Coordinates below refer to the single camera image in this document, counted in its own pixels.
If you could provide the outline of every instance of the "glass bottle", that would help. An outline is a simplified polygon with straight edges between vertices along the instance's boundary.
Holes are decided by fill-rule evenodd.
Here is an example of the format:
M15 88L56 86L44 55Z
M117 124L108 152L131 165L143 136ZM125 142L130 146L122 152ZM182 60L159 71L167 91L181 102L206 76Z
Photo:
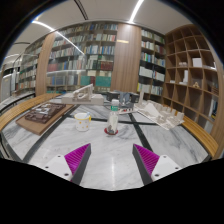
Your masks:
M107 121L107 133L110 135L115 135L117 132L118 106L119 100L113 99L111 102L111 111Z

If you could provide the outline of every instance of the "bookshelf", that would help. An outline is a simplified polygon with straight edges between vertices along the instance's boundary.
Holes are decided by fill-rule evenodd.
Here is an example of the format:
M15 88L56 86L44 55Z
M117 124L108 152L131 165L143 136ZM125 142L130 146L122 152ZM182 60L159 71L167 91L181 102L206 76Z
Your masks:
M17 59L21 60L21 66L16 81L16 91L20 93L35 91L38 58L43 42L44 37L27 47L25 52Z
M110 91L117 30L117 23L100 21L56 32L47 68L47 92L72 92L91 83L94 92Z
M174 53L174 45L170 45L170 53ZM162 103L162 92L165 80L165 39L154 31L141 30L141 59L139 64L139 80L137 92L144 91L146 100Z
M194 25L165 35L166 76L163 103L185 113L211 133L218 104L218 72L207 40Z

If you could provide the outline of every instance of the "white cup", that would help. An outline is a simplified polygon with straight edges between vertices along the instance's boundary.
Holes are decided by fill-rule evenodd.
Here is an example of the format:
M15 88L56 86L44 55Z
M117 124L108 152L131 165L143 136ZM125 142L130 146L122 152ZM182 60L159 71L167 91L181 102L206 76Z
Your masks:
M78 131L88 131L91 121L91 116L86 117L86 113L78 113L74 115L75 127Z

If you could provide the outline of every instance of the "table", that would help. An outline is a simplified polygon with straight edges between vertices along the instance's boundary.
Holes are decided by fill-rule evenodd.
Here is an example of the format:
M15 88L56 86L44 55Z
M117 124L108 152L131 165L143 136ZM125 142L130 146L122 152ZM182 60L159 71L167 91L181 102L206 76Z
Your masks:
M21 160L39 141L43 141L29 161L30 165L37 167L44 166L57 154L66 155L91 143L92 153L80 186L109 191L143 186L132 154L133 144L143 146L136 130L138 122L141 122L138 127L154 153L159 156L168 155L182 168L201 163L208 156L201 144L183 127L177 126L167 131L138 113L133 114L137 123L133 123L128 114L119 115L118 134L109 136L104 133L110 112L106 105L108 102L105 102L105 106L79 106L71 114L66 114L63 122L47 138L47 131L37 136L16 125L15 120L3 129L2 134ZM78 132L73 116L75 113L87 111L93 118L90 129L87 132Z

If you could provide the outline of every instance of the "wooden tray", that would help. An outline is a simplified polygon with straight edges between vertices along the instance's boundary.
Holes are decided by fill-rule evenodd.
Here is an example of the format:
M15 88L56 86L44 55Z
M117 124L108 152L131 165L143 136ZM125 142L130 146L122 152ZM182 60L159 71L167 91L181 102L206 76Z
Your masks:
M37 123L25 119L25 115L16 120L16 124L23 127L27 131L30 131L36 135L42 135L58 118L71 109L74 105L66 104L66 107L55 114L46 124Z

